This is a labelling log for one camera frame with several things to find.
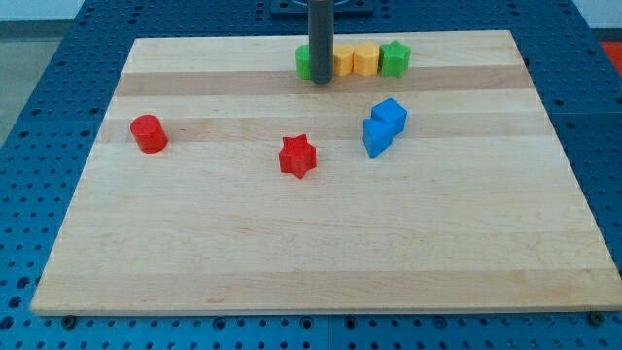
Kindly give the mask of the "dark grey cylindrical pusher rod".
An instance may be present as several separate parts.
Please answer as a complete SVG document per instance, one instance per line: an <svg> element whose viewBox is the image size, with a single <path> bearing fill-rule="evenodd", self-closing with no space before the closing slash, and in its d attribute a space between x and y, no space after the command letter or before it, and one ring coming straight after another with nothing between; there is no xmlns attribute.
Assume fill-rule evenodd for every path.
<svg viewBox="0 0 622 350"><path fill-rule="evenodd" d="M308 1L308 39L311 80L327 84L333 77L334 1Z"/></svg>

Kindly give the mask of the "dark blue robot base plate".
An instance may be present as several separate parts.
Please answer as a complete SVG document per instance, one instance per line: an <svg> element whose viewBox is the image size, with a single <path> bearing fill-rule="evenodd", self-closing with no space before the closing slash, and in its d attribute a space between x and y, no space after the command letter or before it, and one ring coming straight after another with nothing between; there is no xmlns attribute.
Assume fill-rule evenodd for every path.
<svg viewBox="0 0 622 350"><path fill-rule="evenodd" d="M309 0L269 0L267 9L272 18L306 18ZM371 15L372 0L334 0L333 13L340 15Z"/></svg>

